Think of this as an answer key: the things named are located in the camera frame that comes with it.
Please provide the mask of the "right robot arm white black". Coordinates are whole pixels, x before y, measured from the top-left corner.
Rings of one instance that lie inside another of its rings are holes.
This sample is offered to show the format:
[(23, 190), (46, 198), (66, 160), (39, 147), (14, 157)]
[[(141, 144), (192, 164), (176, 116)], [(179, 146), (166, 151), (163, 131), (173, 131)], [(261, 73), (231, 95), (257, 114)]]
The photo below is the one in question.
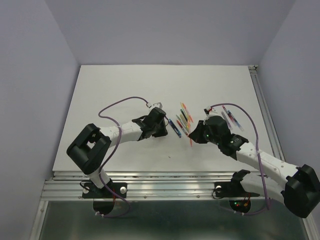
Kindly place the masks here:
[(320, 202), (320, 181), (311, 166), (296, 166), (259, 150), (246, 138), (231, 133), (218, 115), (200, 120), (189, 138), (198, 144), (215, 144), (225, 156), (259, 171), (255, 174), (242, 169), (230, 181), (215, 184), (212, 196), (229, 198), (230, 207), (236, 212), (248, 213), (251, 203), (239, 203), (235, 198), (261, 196), (282, 203), (295, 216), (305, 219)]

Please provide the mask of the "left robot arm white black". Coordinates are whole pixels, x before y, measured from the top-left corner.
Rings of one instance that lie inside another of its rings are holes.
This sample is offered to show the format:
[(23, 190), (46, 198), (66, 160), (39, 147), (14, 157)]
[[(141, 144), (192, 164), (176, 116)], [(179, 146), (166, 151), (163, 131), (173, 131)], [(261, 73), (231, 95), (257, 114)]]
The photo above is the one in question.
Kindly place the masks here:
[(101, 169), (109, 148), (126, 142), (138, 142), (150, 137), (164, 137), (168, 134), (165, 124), (166, 113), (152, 107), (148, 115), (133, 119), (121, 126), (99, 128), (86, 125), (66, 150), (66, 154), (94, 184), (94, 191), (100, 197), (111, 193), (110, 177)]

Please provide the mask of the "red pen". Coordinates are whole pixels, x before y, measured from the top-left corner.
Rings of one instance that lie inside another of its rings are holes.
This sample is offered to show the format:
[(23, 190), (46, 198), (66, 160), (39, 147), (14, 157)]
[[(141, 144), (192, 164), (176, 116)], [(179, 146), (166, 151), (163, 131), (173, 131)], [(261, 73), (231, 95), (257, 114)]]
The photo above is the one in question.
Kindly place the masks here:
[(187, 115), (188, 115), (188, 117), (189, 117), (189, 120), (191, 121), (191, 123), (193, 123), (194, 121), (193, 121), (193, 118), (192, 118), (192, 116), (191, 116), (191, 114), (190, 114), (189, 110), (187, 109), (187, 107), (186, 107), (186, 106), (184, 106), (184, 109), (185, 109), (185, 111), (186, 111), (186, 113), (187, 113)]
[(188, 127), (189, 127), (189, 134), (188, 134), (189, 135), (189, 143), (190, 143), (190, 147), (192, 147), (193, 146), (193, 140), (190, 137), (190, 134), (192, 133), (192, 126), (191, 126), (190, 123), (189, 123)]

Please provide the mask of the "blue green pen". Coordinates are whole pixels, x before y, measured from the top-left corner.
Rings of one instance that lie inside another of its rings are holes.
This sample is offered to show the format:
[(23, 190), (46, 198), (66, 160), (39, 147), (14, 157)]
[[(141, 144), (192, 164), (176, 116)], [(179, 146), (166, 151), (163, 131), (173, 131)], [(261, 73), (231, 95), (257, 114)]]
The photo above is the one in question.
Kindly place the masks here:
[(176, 125), (173, 123), (173, 121), (169, 118), (168, 119), (168, 123), (169, 125), (172, 127), (172, 129), (174, 130), (174, 132), (178, 135), (179, 138), (182, 138), (182, 134), (179, 131), (179, 129), (176, 127)]

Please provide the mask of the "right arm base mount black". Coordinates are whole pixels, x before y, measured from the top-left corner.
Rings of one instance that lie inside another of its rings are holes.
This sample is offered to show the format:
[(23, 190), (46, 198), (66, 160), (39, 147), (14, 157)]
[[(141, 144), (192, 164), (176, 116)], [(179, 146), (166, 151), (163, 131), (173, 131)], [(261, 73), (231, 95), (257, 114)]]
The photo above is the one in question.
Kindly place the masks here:
[(233, 211), (243, 215), (253, 215), (250, 213), (251, 209), (251, 197), (259, 197), (258, 193), (246, 191), (241, 182), (251, 172), (248, 170), (240, 170), (232, 175), (230, 181), (218, 181), (214, 184), (212, 190), (212, 198), (215, 200), (223, 198), (241, 198), (240, 200), (229, 200), (229, 205)]

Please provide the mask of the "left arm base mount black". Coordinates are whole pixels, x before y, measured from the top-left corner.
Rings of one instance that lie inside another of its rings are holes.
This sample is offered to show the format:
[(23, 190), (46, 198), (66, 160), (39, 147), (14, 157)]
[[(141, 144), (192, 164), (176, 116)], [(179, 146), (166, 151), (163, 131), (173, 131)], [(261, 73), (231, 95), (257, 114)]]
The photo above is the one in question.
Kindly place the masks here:
[(128, 184), (126, 182), (110, 182), (107, 186), (112, 190), (110, 192), (104, 186), (97, 188), (94, 183), (89, 180), (79, 183), (82, 188), (82, 198), (93, 200), (92, 207), (97, 215), (102, 217), (114, 217), (110, 215), (116, 205), (116, 199), (120, 199), (115, 194), (122, 198), (127, 197)]

